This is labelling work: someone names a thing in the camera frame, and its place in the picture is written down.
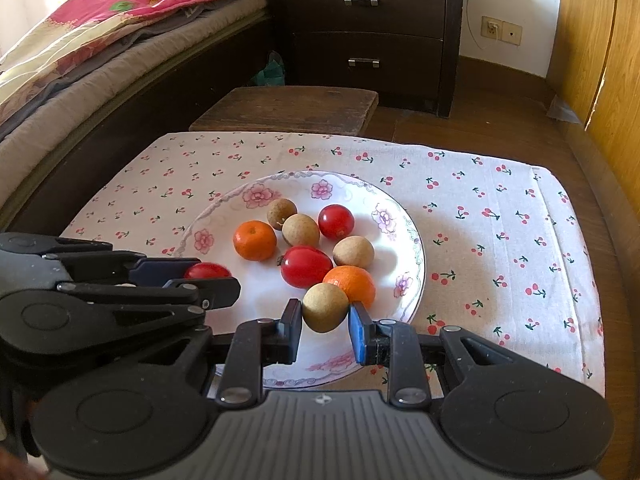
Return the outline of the red cherry tomato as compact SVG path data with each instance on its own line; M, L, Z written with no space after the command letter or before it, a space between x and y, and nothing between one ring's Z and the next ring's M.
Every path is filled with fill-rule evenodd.
M332 204L319 212L318 227L329 240L342 240L355 229L355 218L346 207Z
M323 281L333 269L332 260L311 246L294 246L280 260L280 272L286 284L295 288L311 288Z
M231 272L225 267L212 262L199 262L184 271L186 280L209 280L210 278L231 278Z

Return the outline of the bed with beige mattress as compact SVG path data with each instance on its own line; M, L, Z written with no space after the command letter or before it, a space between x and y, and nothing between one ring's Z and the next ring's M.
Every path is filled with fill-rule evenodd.
M218 0L122 37L1 122L1 226L53 234L128 158L186 128L269 52L267 0Z

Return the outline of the dark wooden nightstand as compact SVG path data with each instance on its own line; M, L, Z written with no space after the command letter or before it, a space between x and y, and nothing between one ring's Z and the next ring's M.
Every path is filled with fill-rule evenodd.
M378 92L446 117L463 0L269 0L287 84Z

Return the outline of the wooden wardrobe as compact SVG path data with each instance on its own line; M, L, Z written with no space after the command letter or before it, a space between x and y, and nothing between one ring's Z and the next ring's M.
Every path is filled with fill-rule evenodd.
M613 240L639 236L639 0L560 0L548 84Z

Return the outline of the tan longan fruit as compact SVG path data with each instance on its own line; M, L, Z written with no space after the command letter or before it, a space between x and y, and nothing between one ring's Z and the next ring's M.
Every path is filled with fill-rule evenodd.
M292 214L282 226L282 235L290 246L317 247L320 230L313 218L306 214Z
M363 236L345 237L334 246L333 260L338 266L367 269L374 260L374 248Z
M303 298L303 318L317 333L337 328L346 318L349 300L336 285L319 283L307 290Z
M287 198L277 198L273 200L267 209L267 221L273 229L281 231L284 222L293 214L297 214L297 207Z

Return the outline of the cherry print tablecloth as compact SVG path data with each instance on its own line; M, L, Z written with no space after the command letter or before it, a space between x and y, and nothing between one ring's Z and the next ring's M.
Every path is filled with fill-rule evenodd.
M69 237L151 256L213 258L226 238L195 218L237 192L244 219L276 195L272 174L306 171L294 196L316 214L337 202L329 172L390 194L416 222L426 291L414 324L460 325L593 390L605 388L600 300L577 214L546 168L352 136L174 133L120 170L76 214Z

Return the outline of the white floral ceramic plate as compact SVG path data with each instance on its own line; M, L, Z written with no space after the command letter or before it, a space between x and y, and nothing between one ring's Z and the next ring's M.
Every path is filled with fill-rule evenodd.
M282 172L222 194L186 229L176 255L223 266L239 281L235 303L208 312L217 334L276 318L291 298L303 301L296 361L264 371L273 389L355 373L346 302L362 302L375 320L409 322L426 275L405 208L375 185L331 171Z

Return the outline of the orange mandarin with stem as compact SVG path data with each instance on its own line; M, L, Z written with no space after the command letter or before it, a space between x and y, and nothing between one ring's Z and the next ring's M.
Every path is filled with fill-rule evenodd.
M359 266L336 266L323 281L340 288L350 302L360 302L367 309L374 303L375 282L371 274Z

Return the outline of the wall power outlet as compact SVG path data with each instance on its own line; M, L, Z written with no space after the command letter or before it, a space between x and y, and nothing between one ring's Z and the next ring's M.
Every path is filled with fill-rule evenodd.
M519 46L522 41L522 33L523 27L521 25L500 21L489 16L482 17L480 34L485 38Z

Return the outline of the floral red yellow quilt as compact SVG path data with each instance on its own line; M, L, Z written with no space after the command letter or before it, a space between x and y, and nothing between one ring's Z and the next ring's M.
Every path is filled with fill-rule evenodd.
M1 121L122 37L218 0L66 0L1 58Z

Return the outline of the dark wooden stool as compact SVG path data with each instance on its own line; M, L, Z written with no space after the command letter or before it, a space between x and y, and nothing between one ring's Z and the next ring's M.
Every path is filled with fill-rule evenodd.
M262 131L360 136L378 107L370 90L277 86L236 88L199 117L192 131Z

